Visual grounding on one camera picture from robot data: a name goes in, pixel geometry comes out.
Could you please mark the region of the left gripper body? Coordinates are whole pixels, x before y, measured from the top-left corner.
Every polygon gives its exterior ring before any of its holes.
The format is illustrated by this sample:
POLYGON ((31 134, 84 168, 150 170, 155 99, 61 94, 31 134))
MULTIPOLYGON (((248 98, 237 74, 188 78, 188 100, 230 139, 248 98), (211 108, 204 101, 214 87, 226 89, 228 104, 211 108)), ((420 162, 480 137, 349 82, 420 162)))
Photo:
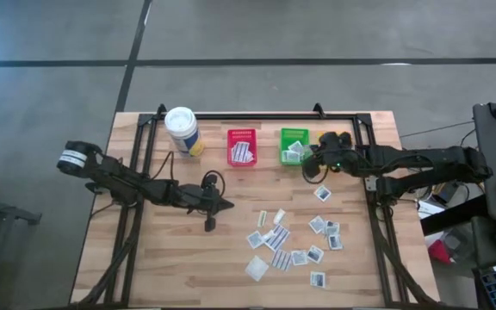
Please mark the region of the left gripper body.
POLYGON ((225 200, 222 198, 224 186, 224 177, 217 170, 210 170, 202 177, 200 185, 184 184, 175 187, 176 205, 186 208, 187 214, 193 211, 205 214, 204 230, 212 232, 216 227, 214 216, 225 209, 225 200))

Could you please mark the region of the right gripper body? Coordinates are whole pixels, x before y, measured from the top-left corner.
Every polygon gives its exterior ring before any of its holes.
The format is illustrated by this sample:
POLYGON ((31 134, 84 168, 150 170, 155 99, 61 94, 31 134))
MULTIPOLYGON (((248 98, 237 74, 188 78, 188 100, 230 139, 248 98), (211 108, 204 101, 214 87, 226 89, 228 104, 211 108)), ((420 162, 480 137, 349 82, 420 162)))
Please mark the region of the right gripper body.
POLYGON ((319 155, 303 160, 302 176, 315 178, 320 173, 321 166, 325 166, 327 171, 343 171, 354 175, 360 168, 360 164, 358 153, 352 147, 349 133, 327 132, 327 145, 312 149, 319 151, 319 155))

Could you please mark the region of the green plastic basket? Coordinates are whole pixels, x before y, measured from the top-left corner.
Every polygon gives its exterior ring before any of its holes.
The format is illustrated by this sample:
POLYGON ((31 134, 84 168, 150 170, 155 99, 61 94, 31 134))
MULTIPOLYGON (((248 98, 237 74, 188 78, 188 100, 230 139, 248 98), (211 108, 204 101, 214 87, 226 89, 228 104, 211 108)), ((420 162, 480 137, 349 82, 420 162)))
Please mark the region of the green plastic basket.
MULTIPOLYGON (((283 128, 281 130, 280 137, 280 153, 279 159, 282 163, 282 151, 288 150, 288 146, 292 145, 294 142, 299 140, 302 145, 310 145, 309 130, 304 128, 283 128)), ((283 164, 283 165, 301 165, 303 160, 299 164, 283 164)))

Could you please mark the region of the red plastic basket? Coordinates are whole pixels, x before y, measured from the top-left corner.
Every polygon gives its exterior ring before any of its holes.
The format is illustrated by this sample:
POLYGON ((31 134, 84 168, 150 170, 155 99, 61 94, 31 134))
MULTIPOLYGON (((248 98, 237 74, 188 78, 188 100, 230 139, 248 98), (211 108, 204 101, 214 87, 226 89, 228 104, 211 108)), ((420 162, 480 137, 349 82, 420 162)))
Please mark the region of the red plastic basket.
POLYGON ((233 167, 247 167, 253 166, 257 162, 257 137, 254 128, 246 129, 230 129, 227 131, 227 163, 233 167), (232 148, 237 142, 245 141, 251 144, 250 151, 254 155, 254 160, 248 164, 233 163, 231 160, 232 148))

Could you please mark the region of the white gauze pad packet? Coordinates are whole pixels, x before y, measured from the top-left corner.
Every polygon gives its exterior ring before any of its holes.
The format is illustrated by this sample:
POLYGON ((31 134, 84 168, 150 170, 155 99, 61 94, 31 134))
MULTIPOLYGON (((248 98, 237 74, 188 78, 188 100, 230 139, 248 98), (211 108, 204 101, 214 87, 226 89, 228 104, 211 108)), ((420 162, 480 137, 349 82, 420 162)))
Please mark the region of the white gauze pad packet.
POLYGON ((245 273, 254 281, 259 282, 268 268, 269 265, 262 258, 255 256, 246 266, 245 273))

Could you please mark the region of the wipes canister with white lid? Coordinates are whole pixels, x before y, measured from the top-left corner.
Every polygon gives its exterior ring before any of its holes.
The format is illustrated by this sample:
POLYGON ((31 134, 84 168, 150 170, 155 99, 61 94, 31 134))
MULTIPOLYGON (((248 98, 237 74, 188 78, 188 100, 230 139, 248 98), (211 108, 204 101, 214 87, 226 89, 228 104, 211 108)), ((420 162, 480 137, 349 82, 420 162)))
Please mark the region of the wipes canister with white lid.
POLYGON ((165 115, 164 125, 182 155, 198 157, 202 154, 204 144, 196 116, 191 109, 185 107, 171 109, 165 115))

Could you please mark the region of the white paper sheet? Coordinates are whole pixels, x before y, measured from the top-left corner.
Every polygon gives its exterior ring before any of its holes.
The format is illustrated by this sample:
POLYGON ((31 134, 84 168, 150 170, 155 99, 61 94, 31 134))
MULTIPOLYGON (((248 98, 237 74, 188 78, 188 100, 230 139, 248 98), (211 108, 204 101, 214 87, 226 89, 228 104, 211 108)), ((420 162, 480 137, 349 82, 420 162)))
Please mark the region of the white paper sheet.
POLYGON ((445 208, 430 203, 429 201, 417 201, 417 212, 420 219, 424 219, 433 214, 442 213, 444 210, 445 208))

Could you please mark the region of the black power brick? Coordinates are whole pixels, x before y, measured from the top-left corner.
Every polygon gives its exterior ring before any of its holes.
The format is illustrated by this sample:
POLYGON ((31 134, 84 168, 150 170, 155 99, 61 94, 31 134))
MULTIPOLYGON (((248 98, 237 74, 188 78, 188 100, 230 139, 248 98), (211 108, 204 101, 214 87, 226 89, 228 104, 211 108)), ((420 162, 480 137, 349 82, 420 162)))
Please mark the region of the black power brick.
POLYGON ((460 185, 456 182, 440 183, 435 185, 431 197, 434 201, 447 204, 456 194, 460 185))

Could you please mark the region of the red object on floor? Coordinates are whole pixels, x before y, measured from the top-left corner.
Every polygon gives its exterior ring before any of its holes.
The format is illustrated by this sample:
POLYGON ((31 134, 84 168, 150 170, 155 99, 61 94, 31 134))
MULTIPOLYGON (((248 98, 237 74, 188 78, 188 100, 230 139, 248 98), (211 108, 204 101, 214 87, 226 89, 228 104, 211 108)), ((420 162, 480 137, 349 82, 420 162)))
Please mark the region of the red object on floor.
POLYGON ((443 264, 453 264, 455 260, 448 253, 447 247, 441 239, 435 240, 429 247, 428 253, 432 259, 443 264))

